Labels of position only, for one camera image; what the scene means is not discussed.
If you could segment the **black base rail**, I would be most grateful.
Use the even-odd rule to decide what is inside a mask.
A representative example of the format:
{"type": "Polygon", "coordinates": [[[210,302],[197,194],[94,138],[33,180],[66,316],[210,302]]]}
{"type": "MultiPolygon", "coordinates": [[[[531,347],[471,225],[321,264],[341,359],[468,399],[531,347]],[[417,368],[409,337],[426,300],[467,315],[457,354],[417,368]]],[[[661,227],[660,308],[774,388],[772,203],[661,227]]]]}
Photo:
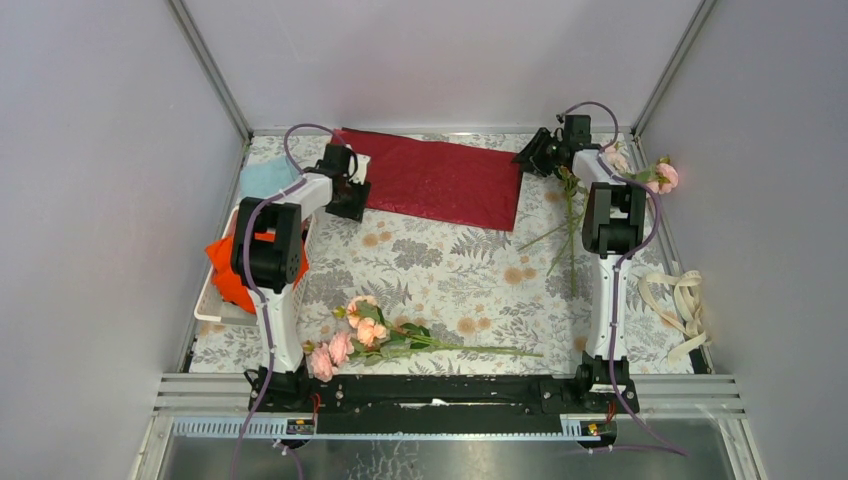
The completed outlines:
{"type": "Polygon", "coordinates": [[[632,381],[606,384],[606,374],[352,375],[328,382],[308,375],[244,373],[249,405],[261,413],[303,413],[322,435],[531,436],[562,434],[565,416],[589,419],[637,413],[632,381]]]}

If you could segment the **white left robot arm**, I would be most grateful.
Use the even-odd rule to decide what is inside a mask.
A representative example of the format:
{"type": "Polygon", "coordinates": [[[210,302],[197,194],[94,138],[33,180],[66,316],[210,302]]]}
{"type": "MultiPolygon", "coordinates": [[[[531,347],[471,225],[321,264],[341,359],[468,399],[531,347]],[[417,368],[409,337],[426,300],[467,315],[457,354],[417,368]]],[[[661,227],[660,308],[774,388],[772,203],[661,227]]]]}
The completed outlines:
{"type": "Polygon", "coordinates": [[[245,197],[236,210],[231,269],[254,303],[267,370],[283,374],[272,398],[288,411],[304,407],[311,388],[291,373],[304,357],[294,313],[294,283],[305,258],[303,222],[320,211],[362,221],[371,189],[367,168],[350,146],[330,143],[291,186],[268,198],[245,197]]]}

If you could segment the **light blue cloth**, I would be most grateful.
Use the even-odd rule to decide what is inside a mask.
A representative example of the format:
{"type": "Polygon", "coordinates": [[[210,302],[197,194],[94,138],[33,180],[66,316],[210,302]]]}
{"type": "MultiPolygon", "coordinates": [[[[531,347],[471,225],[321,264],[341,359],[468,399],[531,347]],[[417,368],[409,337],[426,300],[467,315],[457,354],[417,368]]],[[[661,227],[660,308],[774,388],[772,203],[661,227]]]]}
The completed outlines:
{"type": "Polygon", "coordinates": [[[264,199],[292,188],[302,180],[298,169],[285,156],[246,165],[239,176],[239,199],[264,199]]]}

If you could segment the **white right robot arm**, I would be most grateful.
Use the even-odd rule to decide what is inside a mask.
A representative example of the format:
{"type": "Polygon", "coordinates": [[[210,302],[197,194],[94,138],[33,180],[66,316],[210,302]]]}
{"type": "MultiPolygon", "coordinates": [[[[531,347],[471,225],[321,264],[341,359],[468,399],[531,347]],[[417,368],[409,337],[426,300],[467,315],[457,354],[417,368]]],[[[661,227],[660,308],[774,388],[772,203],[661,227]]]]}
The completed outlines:
{"type": "Polygon", "coordinates": [[[583,197],[580,231],[571,233],[590,255],[592,307],[587,355],[619,362],[627,356],[623,321],[625,280],[645,231],[646,190],[609,161],[593,142],[587,115],[562,113],[558,128],[540,128],[513,158],[523,173],[555,176],[583,197]]]}

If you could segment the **white perforated plastic basket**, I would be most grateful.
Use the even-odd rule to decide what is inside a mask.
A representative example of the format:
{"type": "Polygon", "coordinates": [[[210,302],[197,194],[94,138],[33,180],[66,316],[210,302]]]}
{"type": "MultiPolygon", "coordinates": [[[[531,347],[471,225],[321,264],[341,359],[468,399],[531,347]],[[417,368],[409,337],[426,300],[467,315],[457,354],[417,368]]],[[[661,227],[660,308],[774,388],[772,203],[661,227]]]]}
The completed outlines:
{"type": "MultiPolygon", "coordinates": [[[[235,206],[229,212],[220,239],[205,248],[210,266],[193,308],[194,318],[198,321],[247,326],[257,324],[253,292],[241,275],[232,269],[238,217],[239,208],[235,206]]],[[[315,213],[305,217],[301,223],[300,267],[295,282],[291,284],[294,314],[299,312],[313,264],[317,262],[314,247],[318,226],[319,218],[315,213]]]]}

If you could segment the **dark red wrapping paper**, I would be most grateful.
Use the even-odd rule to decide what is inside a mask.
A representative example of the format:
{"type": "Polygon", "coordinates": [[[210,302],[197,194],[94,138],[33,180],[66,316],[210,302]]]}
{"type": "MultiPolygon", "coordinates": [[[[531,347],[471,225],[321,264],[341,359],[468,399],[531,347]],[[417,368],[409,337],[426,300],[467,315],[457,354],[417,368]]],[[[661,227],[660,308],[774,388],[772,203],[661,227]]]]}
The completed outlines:
{"type": "Polygon", "coordinates": [[[349,128],[335,133],[356,154],[370,158],[368,208],[484,229],[514,229],[522,173],[513,153],[349,128]]]}

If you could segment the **cream ribbon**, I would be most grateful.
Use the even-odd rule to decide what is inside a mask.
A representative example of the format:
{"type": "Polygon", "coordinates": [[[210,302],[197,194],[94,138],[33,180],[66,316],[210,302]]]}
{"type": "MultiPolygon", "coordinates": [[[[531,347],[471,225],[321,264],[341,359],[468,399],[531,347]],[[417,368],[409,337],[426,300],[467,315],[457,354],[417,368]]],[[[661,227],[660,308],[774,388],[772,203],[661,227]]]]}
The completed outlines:
{"type": "Polygon", "coordinates": [[[703,322],[702,282],[703,278],[698,270],[689,270],[679,276],[651,272],[638,281],[638,291],[645,304],[664,323],[685,337],[683,343],[668,352],[669,364],[678,363],[700,347],[711,344],[712,338],[703,322]],[[675,313],[660,305],[651,291],[652,285],[664,285],[670,288],[675,313]]]}

